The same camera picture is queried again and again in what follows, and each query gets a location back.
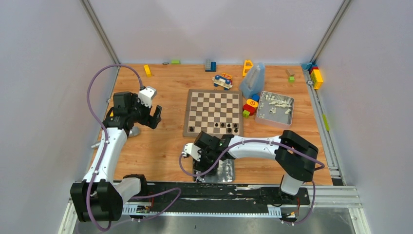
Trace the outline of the grey cylinder tube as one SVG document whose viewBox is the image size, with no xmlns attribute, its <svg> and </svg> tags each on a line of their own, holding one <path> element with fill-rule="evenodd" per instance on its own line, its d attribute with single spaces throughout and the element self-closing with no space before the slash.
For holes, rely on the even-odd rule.
<svg viewBox="0 0 413 234">
<path fill-rule="evenodd" d="M 135 137 L 135 136 L 139 135 L 140 132 L 141 132 L 140 129 L 137 126 L 134 126 L 130 130 L 129 137 Z M 99 147 L 99 145 L 100 145 L 100 141 L 97 141 L 91 146 L 91 148 L 96 149 L 96 148 Z"/>
</svg>

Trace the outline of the red yellow blue block toy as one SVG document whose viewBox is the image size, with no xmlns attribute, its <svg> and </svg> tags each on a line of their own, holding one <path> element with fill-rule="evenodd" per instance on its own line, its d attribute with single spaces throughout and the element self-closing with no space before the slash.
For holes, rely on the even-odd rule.
<svg viewBox="0 0 413 234">
<path fill-rule="evenodd" d="M 246 104 L 243 106 L 243 117 L 247 118 L 256 114 L 259 106 L 260 97 L 258 94 L 253 94 L 251 98 L 246 100 Z"/>
</svg>

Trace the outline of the translucent blue plastic container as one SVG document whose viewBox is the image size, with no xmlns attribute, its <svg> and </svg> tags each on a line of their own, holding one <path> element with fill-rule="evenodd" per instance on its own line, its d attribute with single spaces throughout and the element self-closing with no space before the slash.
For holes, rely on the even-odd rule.
<svg viewBox="0 0 413 234">
<path fill-rule="evenodd" d="M 264 89 L 265 84 L 265 65 L 258 63 L 254 65 L 246 74 L 239 85 L 245 99 L 252 98 L 254 94 L 260 93 Z"/>
</svg>

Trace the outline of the silver tray white pieces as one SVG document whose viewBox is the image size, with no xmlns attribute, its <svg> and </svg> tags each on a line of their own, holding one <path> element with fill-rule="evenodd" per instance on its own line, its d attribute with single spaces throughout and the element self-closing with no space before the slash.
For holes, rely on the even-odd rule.
<svg viewBox="0 0 413 234">
<path fill-rule="evenodd" d="M 262 91 L 255 121 L 283 130 L 289 129 L 292 125 L 294 104 L 292 97 Z"/>
</svg>

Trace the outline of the silver tray black pieces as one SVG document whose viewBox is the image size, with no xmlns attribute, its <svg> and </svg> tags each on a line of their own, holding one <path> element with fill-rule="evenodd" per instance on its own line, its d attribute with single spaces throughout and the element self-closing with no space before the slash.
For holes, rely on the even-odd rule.
<svg viewBox="0 0 413 234">
<path fill-rule="evenodd" d="M 196 183 L 231 183 L 235 180 L 235 162 L 232 159 L 220 160 L 216 174 L 197 176 L 193 178 Z"/>
</svg>

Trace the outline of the colourful toy car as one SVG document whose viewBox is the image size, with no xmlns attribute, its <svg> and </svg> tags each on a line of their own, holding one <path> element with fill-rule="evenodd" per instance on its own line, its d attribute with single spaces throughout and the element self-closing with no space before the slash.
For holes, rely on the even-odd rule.
<svg viewBox="0 0 413 234">
<path fill-rule="evenodd" d="M 232 76 L 227 73 L 216 75 L 212 78 L 215 87 L 221 86 L 224 90 L 229 90 L 233 87 Z"/>
</svg>

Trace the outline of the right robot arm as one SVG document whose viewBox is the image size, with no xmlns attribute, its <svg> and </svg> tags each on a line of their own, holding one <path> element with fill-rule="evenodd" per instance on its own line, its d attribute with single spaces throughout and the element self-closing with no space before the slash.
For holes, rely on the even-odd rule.
<svg viewBox="0 0 413 234">
<path fill-rule="evenodd" d="M 248 138 L 234 134 L 221 137 L 200 132 L 193 143 L 184 146 L 184 156 L 192 157 L 197 182 L 231 182 L 233 162 L 241 158 L 264 158 L 276 161 L 285 171 L 278 197 L 291 203 L 300 186 L 313 180 L 314 172 L 324 165 L 317 160 L 318 148 L 298 135 L 285 130 L 282 135 Z"/>
</svg>

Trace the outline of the wooden chessboard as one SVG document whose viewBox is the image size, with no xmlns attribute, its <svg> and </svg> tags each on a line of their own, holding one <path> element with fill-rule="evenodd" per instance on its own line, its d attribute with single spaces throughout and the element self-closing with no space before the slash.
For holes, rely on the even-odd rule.
<svg viewBox="0 0 413 234">
<path fill-rule="evenodd" d="M 227 133 L 227 124 L 231 124 L 233 135 L 243 136 L 243 97 L 240 91 L 190 89 L 188 91 L 183 136 L 197 137 L 200 132 L 221 137 Z M 239 131 L 233 132 L 233 124 L 239 125 Z"/>
</svg>

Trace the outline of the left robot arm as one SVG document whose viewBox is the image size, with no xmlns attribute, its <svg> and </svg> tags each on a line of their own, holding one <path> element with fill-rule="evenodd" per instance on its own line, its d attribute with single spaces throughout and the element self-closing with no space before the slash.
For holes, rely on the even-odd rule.
<svg viewBox="0 0 413 234">
<path fill-rule="evenodd" d="M 113 107 L 103 120 L 104 130 L 93 163 L 81 182 L 75 182 L 70 195 L 80 222 L 117 221 L 123 205 L 132 197 L 144 201 L 149 188 L 143 175 L 127 175 L 113 183 L 115 168 L 123 146 L 139 123 L 155 129 L 161 121 L 161 106 L 152 115 L 152 100 L 157 91 L 148 86 L 139 93 L 113 95 Z"/>
</svg>

